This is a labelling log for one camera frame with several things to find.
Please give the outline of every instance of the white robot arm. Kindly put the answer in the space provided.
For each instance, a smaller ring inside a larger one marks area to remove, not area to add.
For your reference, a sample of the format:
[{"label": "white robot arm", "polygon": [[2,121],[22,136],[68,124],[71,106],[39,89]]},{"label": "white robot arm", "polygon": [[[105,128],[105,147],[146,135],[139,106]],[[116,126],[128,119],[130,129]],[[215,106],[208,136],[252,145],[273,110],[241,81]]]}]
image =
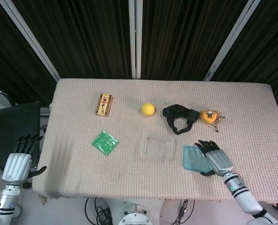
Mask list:
[{"label": "white robot arm", "polygon": [[233,164],[230,162],[225,152],[219,149],[215,142],[199,140],[199,143],[195,143],[195,145],[201,150],[213,169],[208,173],[201,174],[204,176],[217,174],[223,177],[225,185],[228,187],[241,209],[255,218],[248,221],[247,225],[278,225],[278,221],[262,208],[254,198],[241,177],[233,172]]},{"label": "white robot arm", "polygon": [[38,171],[31,172],[31,154],[36,145],[42,139],[41,136],[22,136],[15,144],[13,153],[8,156],[4,171],[0,170],[2,180],[6,186],[0,191],[0,225],[9,225],[17,204],[20,190],[26,179],[40,175],[46,170],[46,166]]}]

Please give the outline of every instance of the green packet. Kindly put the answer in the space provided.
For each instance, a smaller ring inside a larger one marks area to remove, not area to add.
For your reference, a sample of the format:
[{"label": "green packet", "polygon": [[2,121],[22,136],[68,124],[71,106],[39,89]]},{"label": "green packet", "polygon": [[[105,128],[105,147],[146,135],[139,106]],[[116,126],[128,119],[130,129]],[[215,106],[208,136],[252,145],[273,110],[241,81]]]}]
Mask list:
[{"label": "green packet", "polygon": [[116,138],[103,130],[92,142],[92,145],[108,156],[118,143]]}]

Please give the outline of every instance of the small box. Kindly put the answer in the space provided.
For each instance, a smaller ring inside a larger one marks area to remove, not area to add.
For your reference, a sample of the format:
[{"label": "small box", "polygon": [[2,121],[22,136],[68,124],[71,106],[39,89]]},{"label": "small box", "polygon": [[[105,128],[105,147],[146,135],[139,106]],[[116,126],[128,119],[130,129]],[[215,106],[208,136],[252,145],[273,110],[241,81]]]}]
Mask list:
[{"label": "small box", "polygon": [[96,115],[98,116],[108,116],[113,101],[113,96],[109,94],[101,94],[98,101]]}]

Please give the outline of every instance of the metal robot arm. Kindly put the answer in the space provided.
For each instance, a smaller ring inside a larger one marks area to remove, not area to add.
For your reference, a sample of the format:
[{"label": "metal robot arm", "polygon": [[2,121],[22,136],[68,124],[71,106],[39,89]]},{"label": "metal robot arm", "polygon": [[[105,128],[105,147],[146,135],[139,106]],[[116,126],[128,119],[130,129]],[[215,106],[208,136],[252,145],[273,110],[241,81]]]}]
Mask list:
[{"label": "metal robot arm", "polygon": [[215,142],[199,140],[199,143],[195,143],[195,145],[201,150],[213,169],[208,173],[201,174],[204,176],[217,174],[223,177],[225,185],[241,209],[255,218],[248,221],[247,225],[278,225],[278,221],[262,208],[254,198],[241,177],[233,172],[233,164],[230,162],[225,152],[219,149]]},{"label": "metal robot arm", "polygon": [[9,225],[17,204],[20,190],[26,179],[40,175],[46,166],[38,171],[31,172],[31,154],[41,136],[22,136],[15,144],[13,153],[8,156],[6,166],[2,173],[2,180],[6,186],[0,191],[0,225]]}]

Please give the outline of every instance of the tennis ball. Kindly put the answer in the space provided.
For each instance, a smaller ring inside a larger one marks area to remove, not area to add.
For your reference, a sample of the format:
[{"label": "tennis ball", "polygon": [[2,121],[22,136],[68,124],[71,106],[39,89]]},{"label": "tennis ball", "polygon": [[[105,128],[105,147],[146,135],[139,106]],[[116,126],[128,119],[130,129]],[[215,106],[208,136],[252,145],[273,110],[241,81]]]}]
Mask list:
[{"label": "tennis ball", "polygon": [[151,103],[145,103],[142,106],[142,112],[146,116],[151,116],[154,114],[154,105]]}]

